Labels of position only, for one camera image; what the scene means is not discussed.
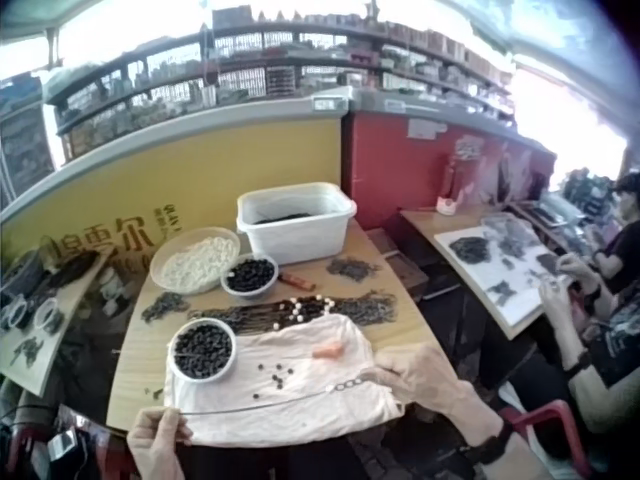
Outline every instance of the woman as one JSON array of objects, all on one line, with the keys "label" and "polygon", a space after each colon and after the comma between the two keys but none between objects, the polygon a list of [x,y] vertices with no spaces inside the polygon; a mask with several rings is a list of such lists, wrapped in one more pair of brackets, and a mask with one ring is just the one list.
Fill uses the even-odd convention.
[{"label": "woman", "polygon": [[573,254],[561,257],[557,269],[580,283],[592,316],[589,339],[583,341],[573,325],[567,290],[557,284],[540,287],[569,389],[589,431],[611,432],[635,418],[640,403],[640,282],[614,296]]},{"label": "woman", "polygon": [[630,173],[621,178],[615,187],[618,194],[618,216],[624,222],[624,228],[604,248],[596,238],[593,229],[587,229],[587,239],[596,251],[593,264],[604,278],[605,284],[613,294],[620,293],[625,287],[640,277],[640,173]]}]

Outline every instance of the bracelet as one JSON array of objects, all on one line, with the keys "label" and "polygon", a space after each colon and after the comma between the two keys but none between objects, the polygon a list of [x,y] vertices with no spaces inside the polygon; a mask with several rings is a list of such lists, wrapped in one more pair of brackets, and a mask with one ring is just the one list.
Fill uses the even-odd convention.
[{"label": "bracelet", "polygon": [[578,363],[576,363],[569,370],[565,370],[564,374],[567,377],[567,381],[571,380],[577,374],[579,374],[582,370],[586,370],[591,366],[591,354],[589,350],[583,351],[578,357]]},{"label": "bracelet", "polygon": [[505,420],[497,437],[489,437],[477,447],[461,447],[459,451],[474,465],[476,463],[489,465],[504,455],[513,431],[513,425]]}]

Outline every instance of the red wall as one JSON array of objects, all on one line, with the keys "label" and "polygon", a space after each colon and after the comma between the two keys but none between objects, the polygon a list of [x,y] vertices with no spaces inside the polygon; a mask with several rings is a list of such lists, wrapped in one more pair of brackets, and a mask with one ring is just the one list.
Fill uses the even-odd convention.
[{"label": "red wall", "polygon": [[[510,187],[503,201],[527,198],[536,190],[532,183],[546,186],[553,173],[555,155],[549,152],[457,125],[442,127],[446,131],[434,140],[415,139],[408,138],[408,117],[353,116],[343,187],[358,204],[356,218],[363,228],[382,226],[399,209],[435,206],[449,161],[456,169],[453,196],[464,204],[495,202],[500,170]],[[469,137],[460,142],[465,135],[476,145],[473,160],[456,156],[456,145],[468,144]]]}]

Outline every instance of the orange object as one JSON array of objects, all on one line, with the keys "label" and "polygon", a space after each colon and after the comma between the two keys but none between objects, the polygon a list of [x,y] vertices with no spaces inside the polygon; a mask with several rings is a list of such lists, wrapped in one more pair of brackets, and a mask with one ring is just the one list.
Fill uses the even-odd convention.
[{"label": "orange object", "polygon": [[299,288],[306,292],[313,292],[316,288],[315,283],[307,282],[305,279],[291,275],[290,273],[281,273],[278,275],[278,280],[292,287]]},{"label": "orange object", "polygon": [[329,358],[337,360],[342,357],[344,346],[341,342],[329,343],[313,349],[313,358]]}]

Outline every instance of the pink cloth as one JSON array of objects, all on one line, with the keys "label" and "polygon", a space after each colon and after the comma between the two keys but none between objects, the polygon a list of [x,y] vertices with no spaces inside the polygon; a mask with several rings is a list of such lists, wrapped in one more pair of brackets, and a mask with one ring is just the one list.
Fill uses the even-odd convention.
[{"label": "pink cloth", "polygon": [[[313,359],[314,348],[340,341],[339,360]],[[373,366],[371,344],[343,315],[255,336],[237,337],[235,364],[213,383],[194,384],[173,375],[167,364],[165,405],[183,412],[211,412],[268,405],[322,392],[328,385],[357,378]],[[277,389],[272,375],[284,379]],[[216,415],[193,415],[193,443],[217,447],[276,447],[337,437],[402,416],[390,389],[365,382],[285,405]]]}]

